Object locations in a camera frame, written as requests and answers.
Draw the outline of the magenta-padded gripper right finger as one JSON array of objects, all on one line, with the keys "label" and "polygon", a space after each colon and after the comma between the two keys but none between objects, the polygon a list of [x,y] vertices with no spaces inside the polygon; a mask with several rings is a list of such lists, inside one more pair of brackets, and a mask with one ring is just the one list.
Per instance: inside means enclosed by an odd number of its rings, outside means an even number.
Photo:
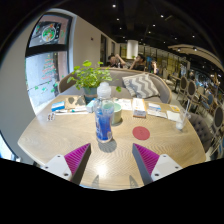
[{"label": "magenta-padded gripper right finger", "polygon": [[132,153],[145,185],[182,169],[169,155],[158,155],[136,143],[133,144]]}]

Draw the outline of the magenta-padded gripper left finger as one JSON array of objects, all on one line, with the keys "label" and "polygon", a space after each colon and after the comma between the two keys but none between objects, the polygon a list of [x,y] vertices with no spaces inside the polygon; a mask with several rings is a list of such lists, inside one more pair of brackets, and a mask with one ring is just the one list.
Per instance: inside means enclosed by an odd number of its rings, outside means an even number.
[{"label": "magenta-padded gripper left finger", "polygon": [[66,155],[57,154],[42,169],[79,185],[90,154],[91,144],[88,143]]}]

